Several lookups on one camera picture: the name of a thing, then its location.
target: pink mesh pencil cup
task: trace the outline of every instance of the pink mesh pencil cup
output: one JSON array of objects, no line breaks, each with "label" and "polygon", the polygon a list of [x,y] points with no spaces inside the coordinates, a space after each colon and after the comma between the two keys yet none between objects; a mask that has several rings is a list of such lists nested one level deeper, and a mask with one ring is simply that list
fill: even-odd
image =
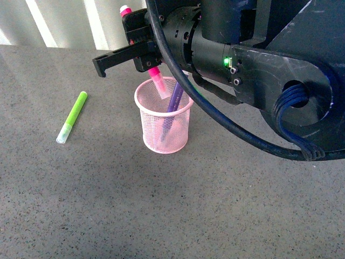
[{"label": "pink mesh pencil cup", "polygon": [[[176,80],[172,77],[163,79],[171,95]],[[188,141],[190,107],[194,103],[185,92],[175,112],[167,112],[170,98],[161,98],[152,79],[136,89],[134,99],[140,109],[143,141],[149,149],[160,154],[171,154],[185,146]],[[166,125],[169,125],[170,130],[162,138]]]}]

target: green highlighter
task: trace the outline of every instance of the green highlighter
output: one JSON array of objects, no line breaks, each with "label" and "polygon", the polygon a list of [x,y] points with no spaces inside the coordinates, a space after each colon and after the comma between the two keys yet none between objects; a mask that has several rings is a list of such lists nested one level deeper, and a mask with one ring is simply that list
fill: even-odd
[{"label": "green highlighter", "polygon": [[58,137],[56,138],[56,142],[59,144],[64,144],[68,138],[68,135],[70,134],[72,127],[87,99],[87,93],[82,91],[80,95],[78,96],[77,100],[75,101],[75,104],[73,105],[73,108],[70,112],[70,114],[67,117],[67,120],[65,121],[65,124],[63,125],[63,128],[61,129]]}]

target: gray countertop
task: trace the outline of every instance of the gray countertop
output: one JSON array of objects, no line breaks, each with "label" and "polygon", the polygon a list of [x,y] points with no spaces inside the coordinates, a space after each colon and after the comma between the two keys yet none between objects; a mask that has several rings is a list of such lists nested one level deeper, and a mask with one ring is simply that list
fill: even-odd
[{"label": "gray countertop", "polygon": [[[99,78],[102,53],[0,46],[0,259],[345,258],[344,161],[276,158],[196,105],[187,145],[156,154],[134,103],[148,74],[126,62]],[[57,144],[80,91],[87,103]],[[255,109],[203,93],[289,146]]]}]

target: black cable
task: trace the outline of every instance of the black cable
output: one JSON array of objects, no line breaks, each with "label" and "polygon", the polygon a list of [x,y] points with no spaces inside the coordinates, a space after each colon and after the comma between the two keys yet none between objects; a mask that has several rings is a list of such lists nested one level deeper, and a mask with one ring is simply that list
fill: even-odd
[{"label": "black cable", "polygon": [[[193,99],[193,101],[206,112],[211,118],[213,118],[216,122],[221,124],[224,128],[230,131],[235,136],[241,138],[242,140],[246,141],[247,143],[257,147],[260,150],[263,150],[267,153],[272,155],[279,156],[281,158],[290,159],[290,160],[298,160],[298,161],[305,161],[304,155],[301,151],[297,151],[294,149],[283,148],[277,146],[275,144],[269,143],[254,134],[248,132],[247,130],[243,129],[235,122],[230,120],[227,116],[225,116],[221,111],[216,109],[209,101],[207,101],[189,82],[187,77],[182,72],[179,64],[175,61],[173,54],[170,51],[168,46],[167,39],[165,38],[162,25],[159,19],[159,14],[157,11],[157,6],[155,0],[146,0],[146,5],[148,9],[148,13],[150,16],[151,26],[153,32],[156,37],[156,42],[158,47],[160,48],[161,54],[170,69],[171,73],[174,75],[176,80],[182,86],[182,88],[186,91],[186,93]],[[321,160],[335,160],[335,159],[343,159],[345,158],[345,151],[341,150],[338,152],[327,152],[324,158],[318,159]]]}]

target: pink marker cap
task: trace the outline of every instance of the pink marker cap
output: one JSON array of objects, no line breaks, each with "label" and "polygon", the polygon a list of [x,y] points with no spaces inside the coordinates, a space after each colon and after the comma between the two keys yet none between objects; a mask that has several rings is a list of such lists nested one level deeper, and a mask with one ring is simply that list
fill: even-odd
[{"label": "pink marker cap", "polygon": [[120,15],[121,17],[125,16],[126,14],[132,12],[131,8],[129,8],[127,5],[124,5],[120,8]]},{"label": "pink marker cap", "polygon": [[157,66],[153,67],[152,69],[149,69],[148,72],[149,72],[151,77],[154,77],[154,76],[156,76],[156,75],[161,73]]}]

